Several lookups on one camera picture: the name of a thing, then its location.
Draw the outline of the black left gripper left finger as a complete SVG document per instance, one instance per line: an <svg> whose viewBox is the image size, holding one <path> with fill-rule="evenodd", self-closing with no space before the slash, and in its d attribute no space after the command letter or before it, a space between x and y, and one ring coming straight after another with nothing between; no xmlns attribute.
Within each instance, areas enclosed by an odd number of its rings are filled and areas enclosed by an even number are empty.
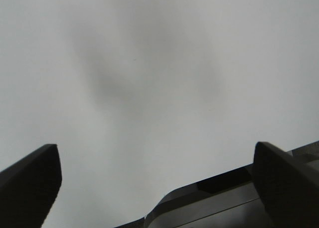
<svg viewBox="0 0 319 228"><path fill-rule="evenodd" d="M0 226L40 228L62 184L56 144L45 144L0 173Z"/></svg>

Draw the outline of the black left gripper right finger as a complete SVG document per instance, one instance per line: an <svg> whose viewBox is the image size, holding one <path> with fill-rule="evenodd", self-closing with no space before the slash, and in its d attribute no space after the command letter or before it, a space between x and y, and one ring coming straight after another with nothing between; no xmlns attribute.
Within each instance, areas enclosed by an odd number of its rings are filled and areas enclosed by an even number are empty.
<svg viewBox="0 0 319 228"><path fill-rule="evenodd" d="M268 142L258 142L252 179L276 228L319 226L318 142L289 152Z"/></svg>

